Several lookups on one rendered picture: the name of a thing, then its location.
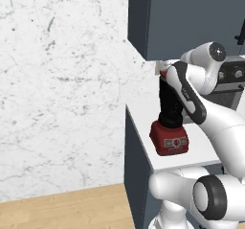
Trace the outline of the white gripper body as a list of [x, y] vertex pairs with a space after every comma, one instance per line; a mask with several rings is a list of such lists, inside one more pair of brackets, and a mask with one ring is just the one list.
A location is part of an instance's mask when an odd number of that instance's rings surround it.
[[167, 69], [175, 63], [174, 59], [158, 60], [155, 65], [155, 74], [164, 75]]

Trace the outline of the dark grey base cupboard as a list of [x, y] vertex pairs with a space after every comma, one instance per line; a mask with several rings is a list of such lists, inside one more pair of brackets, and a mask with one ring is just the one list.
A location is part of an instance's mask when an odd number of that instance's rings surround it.
[[136, 229], [147, 229], [161, 208], [162, 201], [148, 190], [148, 179], [154, 172], [204, 167], [211, 174], [222, 173], [211, 143], [195, 124], [185, 125], [189, 136], [187, 153], [159, 156], [149, 138], [159, 111], [156, 103], [128, 103], [125, 107], [124, 186]]

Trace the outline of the dark grey wall cupboard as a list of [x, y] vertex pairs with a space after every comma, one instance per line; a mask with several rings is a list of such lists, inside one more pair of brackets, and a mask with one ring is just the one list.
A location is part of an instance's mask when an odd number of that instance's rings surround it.
[[127, 38], [147, 61], [178, 58], [216, 41], [229, 56], [245, 55], [235, 39], [245, 21], [245, 0], [128, 0]]

